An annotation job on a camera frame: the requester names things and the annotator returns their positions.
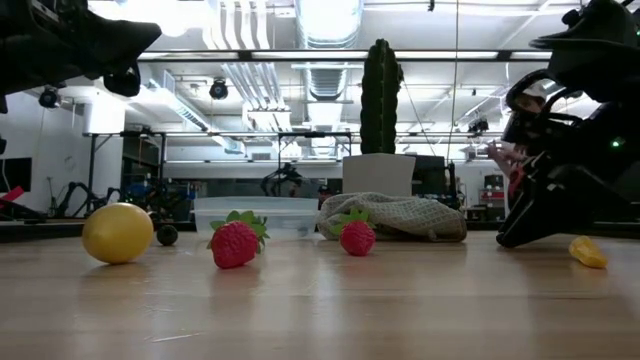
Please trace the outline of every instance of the cactus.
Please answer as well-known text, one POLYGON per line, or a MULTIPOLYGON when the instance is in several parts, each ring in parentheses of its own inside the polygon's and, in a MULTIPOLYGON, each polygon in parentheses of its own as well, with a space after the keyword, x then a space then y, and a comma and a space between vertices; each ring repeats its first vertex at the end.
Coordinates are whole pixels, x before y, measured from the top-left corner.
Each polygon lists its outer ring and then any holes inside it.
POLYGON ((360 149, 363 154, 396 152, 398 92, 404 74, 384 39, 369 49, 362 77, 360 149))

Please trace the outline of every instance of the potted cactus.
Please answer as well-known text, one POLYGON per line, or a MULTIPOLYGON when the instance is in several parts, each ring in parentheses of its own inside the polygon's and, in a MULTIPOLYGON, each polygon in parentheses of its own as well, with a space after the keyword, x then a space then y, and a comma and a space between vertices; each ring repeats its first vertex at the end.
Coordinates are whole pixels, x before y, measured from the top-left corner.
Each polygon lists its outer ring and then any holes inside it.
POLYGON ((404 80, 402 67, 389 43, 376 41, 369 49, 362 77, 360 150, 344 159, 345 193, 379 192, 411 196, 415 158, 396 155, 396 109, 404 80))

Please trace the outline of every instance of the ceiling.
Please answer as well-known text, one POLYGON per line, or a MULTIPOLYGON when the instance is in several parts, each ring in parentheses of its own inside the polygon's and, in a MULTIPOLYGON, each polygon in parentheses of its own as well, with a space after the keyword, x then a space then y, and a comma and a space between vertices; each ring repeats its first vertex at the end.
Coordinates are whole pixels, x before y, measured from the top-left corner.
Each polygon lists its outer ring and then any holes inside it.
MULTIPOLYGON (((322 0, 330 7, 340 0, 322 0)), ((112 1, 89 1, 92 10, 105 17, 115 17, 112 1)), ((530 40, 564 30, 562 14, 577 8, 575 0, 436 0, 435 10, 428 12, 428 1, 366 0, 356 49, 368 49, 376 39, 384 38, 395 50, 400 49, 529 49, 530 40)), ((152 18, 140 14, 141 21, 163 21, 184 29, 178 37, 162 36, 149 50, 207 50, 203 27, 213 20, 207 17, 205 1, 158 0, 152 18), (163 4, 169 4, 166 11, 163 4)), ((269 0, 267 35, 274 49, 297 48, 296 19, 293 0, 269 0)), ((236 33, 240 39, 239 7, 236 10, 236 33)), ((332 24, 331 12, 318 14, 315 20, 332 24)), ((176 93, 190 107, 207 117, 223 131, 247 130, 241 120, 243 100, 227 79, 229 96, 213 100, 208 92, 215 77, 226 77, 220 63, 154 63, 153 74, 169 72, 176 80, 176 93)), ((301 70, 294 63, 275 63, 275 72, 285 103, 291 109, 291 125, 308 120, 308 97, 301 70)), ((405 86, 399 93, 398 131, 450 131, 455 123, 466 131, 466 123, 485 116, 490 131, 503 130, 504 119, 500 95, 525 74, 545 67, 544 63, 404 63, 405 86)), ((334 121, 334 130, 357 130, 360 117, 360 87, 363 71, 352 69, 342 111, 334 121)), ((147 123, 158 129, 181 131, 182 119, 165 105, 141 96, 130 103, 127 121, 147 123)), ((558 105, 561 111, 587 115, 594 108, 588 98, 573 104, 558 105)))

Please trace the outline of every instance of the yellow object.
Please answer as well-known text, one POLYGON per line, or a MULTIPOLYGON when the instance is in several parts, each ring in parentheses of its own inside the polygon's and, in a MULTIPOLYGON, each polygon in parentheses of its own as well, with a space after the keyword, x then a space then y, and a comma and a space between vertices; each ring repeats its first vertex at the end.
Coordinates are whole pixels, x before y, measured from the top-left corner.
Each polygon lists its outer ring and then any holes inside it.
POLYGON ((82 229, 89 255, 107 264, 124 264, 142 255, 153 240, 153 222, 141 208, 110 204, 91 214, 82 229))
POLYGON ((588 236, 575 238, 569 245, 569 253, 585 266, 592 268, 604 269, 609 262, 598 245, 588 236))

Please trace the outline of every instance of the white planter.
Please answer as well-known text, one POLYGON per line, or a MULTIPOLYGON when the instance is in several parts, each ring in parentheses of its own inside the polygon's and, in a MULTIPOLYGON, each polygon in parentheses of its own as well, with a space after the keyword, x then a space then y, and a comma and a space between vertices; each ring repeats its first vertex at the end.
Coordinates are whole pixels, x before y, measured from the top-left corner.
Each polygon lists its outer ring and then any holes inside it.
POLYGON ((366 154, 345 157, 342 192, 377 192, 387 196, 411 196, 416 159, 412 156, 366 154))

